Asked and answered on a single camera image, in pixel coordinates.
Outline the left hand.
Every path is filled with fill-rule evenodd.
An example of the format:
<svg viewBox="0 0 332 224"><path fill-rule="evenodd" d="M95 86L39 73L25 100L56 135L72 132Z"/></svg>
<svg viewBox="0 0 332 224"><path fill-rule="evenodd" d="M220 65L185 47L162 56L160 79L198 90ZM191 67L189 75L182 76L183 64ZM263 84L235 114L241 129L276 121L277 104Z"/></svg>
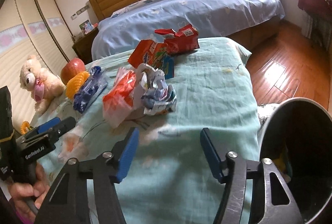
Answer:
<svg viewBox="0 0 332 224"><path fill-rule="evenodd" d="M37 163L35 172L37 181L34 185L16 182L8 186L11 202L15 207L17 215L23 220L23 223L34 223L36 218L36 215L29 208L25 199L35 197L34 204L39 209L50 189L48 178L40 163Z"/></svg>

